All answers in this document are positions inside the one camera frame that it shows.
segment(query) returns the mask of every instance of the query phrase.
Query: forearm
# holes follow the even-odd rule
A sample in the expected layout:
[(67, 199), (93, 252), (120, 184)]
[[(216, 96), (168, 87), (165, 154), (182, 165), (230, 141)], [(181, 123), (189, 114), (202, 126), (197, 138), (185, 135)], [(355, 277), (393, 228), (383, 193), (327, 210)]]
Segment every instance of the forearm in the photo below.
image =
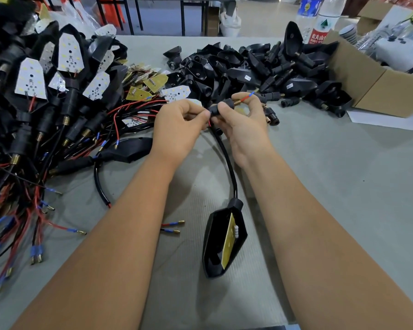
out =
[(13, 329), (136, 329), (174, 170), (148, 157)]
[(413, 329), (413, 303), (279, 155), (245, 171), (303, 330)]

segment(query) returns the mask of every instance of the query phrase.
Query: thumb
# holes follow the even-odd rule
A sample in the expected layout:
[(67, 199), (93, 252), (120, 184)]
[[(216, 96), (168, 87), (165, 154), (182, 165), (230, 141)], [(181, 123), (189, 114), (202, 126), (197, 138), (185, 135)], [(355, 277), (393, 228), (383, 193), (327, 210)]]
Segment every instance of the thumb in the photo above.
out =
[(237, 122), (243, 115), (230, 108), (226, 103), (219, 102), (217, 105), (220, 115), (225, 119), (226, 123), (230, 126), (236, 126)]
[(199, 113), (196, 117), (194, 117), (194, 119), (191, 119), (189, 122), (200, 132), (202, 128), (205, 126), (205, 124), (208, 123), (210, 116), (211, 116), (211, 113), (205, 109), (204, 111)]

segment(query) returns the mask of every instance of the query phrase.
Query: water bottle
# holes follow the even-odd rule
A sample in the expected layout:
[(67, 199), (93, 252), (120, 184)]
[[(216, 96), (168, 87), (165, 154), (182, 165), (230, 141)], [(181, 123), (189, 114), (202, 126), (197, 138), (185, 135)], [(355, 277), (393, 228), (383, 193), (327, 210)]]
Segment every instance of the water bottle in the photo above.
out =
[(314, 27), (318, 10), (323, 0), (301, 0), (298, 8), (296, 23), (300, 28), (305, 43), (309, 40), (309, 34)]
[(309, 44), (322, 43), (330, 29), (335, 27), (347, 0), (324, 0), (310, 33)]

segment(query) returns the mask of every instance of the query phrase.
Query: gray work surface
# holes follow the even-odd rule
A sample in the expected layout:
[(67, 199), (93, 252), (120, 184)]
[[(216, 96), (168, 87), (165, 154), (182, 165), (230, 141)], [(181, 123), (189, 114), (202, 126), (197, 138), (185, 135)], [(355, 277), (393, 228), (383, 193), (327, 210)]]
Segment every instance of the gray work surface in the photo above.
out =
[[(154, 67), (166, 67), (162, 53), (177, 45), (182, 47), (184, 58), (217, 41), (238, 49), (277, 40), (119, 39), (128, 47), (130, 61)], [(280, 119), (280, 125), (269, 127), (277, 151), (308, 190), (413, 300), (413, 132), (354, 124), (348, 116), (337, 119), (305, 103), (286, 109), (275, 103), (270, 106)], [(101, 181), (111, 199), (121, 194), (142, 162), (104, 165)], [(201, 266), (205, 225), (211, 212), (227, 204), (231, 188), (215, 140), (208, 132), (202, 133), (170, 186), (164, 220), (185, 220), (186, 225), (180, 236), (159, 238), (142, 329), (249, 329), (293, 321), (253, 193), (238, 169), (237, 175), (248, 239), (229, 271), (221, 278), (207, 280)], [(50, 195), (56, 208), (55, 222), (90, 231), (107, 210), (93, 185), (91, 169), (56, 177), (51, 185), (65, 192), (63, 197)], [(11, 326), (84, 239), (50, 228), (45, 232), (46, 260), (29, 266), (29, 250), (25, 250), (16, 275), (0, 294), (0, 330)]]

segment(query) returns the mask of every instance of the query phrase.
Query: bottle label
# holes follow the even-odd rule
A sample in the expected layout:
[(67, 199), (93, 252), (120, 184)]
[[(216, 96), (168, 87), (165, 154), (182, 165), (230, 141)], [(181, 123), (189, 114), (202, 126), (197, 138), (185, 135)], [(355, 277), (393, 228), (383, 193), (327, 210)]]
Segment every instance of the bottle label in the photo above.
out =
[(335, 26), (336, 21), (338, 21), (338, 18), (338, 16), (330, 17), (318, 15), (315, 21), (314, 29), (310, 33), (309, 44), (322, 43), (330, 29), (333, 29), (333, 27)]
[(315, 17), (323, 0), (301, 0), (297, 15)]

